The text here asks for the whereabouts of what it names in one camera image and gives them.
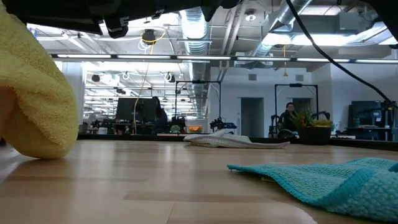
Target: table surface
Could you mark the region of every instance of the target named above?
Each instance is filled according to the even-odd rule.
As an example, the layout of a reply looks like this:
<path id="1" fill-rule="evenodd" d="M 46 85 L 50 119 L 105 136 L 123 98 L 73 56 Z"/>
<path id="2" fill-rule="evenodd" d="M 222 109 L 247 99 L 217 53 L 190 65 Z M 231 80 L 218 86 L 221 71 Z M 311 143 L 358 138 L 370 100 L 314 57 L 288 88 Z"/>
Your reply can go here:
<path id="1" fill-rule="evenodd" d="M 398 152 L 339 146 L 225 149 L 185 142 L 77 141 L 61 160 L 0 147 L 1 223 L 375 223 L 299 202 L 227 164 L 309 164 Z"/>
<path id="2" fill-rule="evenodd" d="M 391 128 L 381 128 L 381 127 L 358 127 L 358 128 L 347 128 L 347 129 L 375 129 L 375 130 L 390 130 Z"/>

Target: person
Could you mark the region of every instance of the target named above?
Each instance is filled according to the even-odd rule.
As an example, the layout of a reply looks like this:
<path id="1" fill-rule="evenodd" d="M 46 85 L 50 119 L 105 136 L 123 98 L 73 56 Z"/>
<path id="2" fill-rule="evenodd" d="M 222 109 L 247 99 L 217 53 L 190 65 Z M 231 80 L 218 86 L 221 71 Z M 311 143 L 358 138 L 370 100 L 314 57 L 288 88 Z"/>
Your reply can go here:
<path id="1" fill-rule="evenodd" d="M 169 127 L 167 126 L 167 114 L 162 107 L 160 107 L 160 100 L 158 97 L 152 97 L 156 101 L 156 119 L 154 121 L 154 134 L 164 133 L 169 131 Z"/>
<path id="2" fill-rule="evenodd" d="M 278 120 L 279 129 L 288 129 L 291 131 L 296 131 L 297 128 L 292 121 L 292 115 L 296 115 L 294 111 L 294 104 L 289 102 L 286 104 L 286 111 L 280 115 Z"/>

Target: ductwork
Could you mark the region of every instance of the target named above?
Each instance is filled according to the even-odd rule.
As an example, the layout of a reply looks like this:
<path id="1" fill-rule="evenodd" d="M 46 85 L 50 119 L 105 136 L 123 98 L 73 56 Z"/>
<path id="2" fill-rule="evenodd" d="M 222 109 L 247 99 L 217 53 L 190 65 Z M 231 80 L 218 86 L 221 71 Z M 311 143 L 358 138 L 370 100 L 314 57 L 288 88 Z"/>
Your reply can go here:
<path id="1" fill-rule="evenodd" d="M 298 14 L 300 14 L 305 9 L 305 7 L 307 7 L 311 3 L 312 0 L 291 0 L 291 1 L 295 10 L 298 12 Z M 289 8 L 289 5 L 287 5 L 286 1 L 283 1 L 283 3 L 280 5 L 280 9 L 276 18 L 273 19 L 272 21 L 266 21 L 268 22 L 269 25 L 268 32 L 280 28 L 282 26 L 291 26 L 294 20 L 295 18 L 292 11 Z M 264 57 L 269 53 L 272 46 L 273 45 L 268 45 L 267 43 L 261 42 L 256 47 L 256 49 L 252 51 L 251 56 Z"/>
<path id="2" fill-rule="evenodd" d="M 209 38 L 208 23 L 203 16 L 200 7 L 180 11 L 181 28 L 184 38 L 187 39 L 207 39 Z M 185 50 L 189 55 L 206 55 L 208 53 L 208 42 L 185 42 Z M 190 63 L 189 72 L 191 80 L 204 80 L 206 73 L 205 63 Z M 193 92 L 195 94 L 198 115 L 203 114 L 205 105 L 203 92 L 205 86 L 194 84 Z"/>

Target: man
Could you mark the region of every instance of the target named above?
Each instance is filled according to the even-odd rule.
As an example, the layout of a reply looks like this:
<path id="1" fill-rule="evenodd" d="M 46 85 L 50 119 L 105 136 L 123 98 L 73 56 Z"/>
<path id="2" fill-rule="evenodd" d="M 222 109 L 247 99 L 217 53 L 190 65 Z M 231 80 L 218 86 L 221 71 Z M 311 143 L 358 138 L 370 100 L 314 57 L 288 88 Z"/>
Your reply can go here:
<path id="1" fill-rule="evenodd" d="M 288 129 L 291 131 L 297 130 L 296 126 L 292 121 L 292 114 L 296 115 L 296 112 L 294 111 L 294 104 L 292 102 L 289 102 L 286 104 L 286 111 L 280 115 L 278 121 L 279 129 Z"/>

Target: monitor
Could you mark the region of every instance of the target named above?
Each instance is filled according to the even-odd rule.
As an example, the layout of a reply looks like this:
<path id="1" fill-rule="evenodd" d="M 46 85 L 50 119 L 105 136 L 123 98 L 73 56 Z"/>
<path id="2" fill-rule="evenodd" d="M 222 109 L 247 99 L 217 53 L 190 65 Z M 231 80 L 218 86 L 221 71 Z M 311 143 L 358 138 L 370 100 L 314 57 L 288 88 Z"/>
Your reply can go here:
<path id="1" fill-rule="evenodd" d="M 134 120 L 134 104 L 137 98 L 119 98 L 116 119 Z M 136 106 L 136 120 L 154 121 L 156 117 L 156 100 L 141 98 Z"/>
<path id="2" fill-rule="evenodd" d="M 381 118 L 380 101 L 352 101 L 353 118 Z"/>

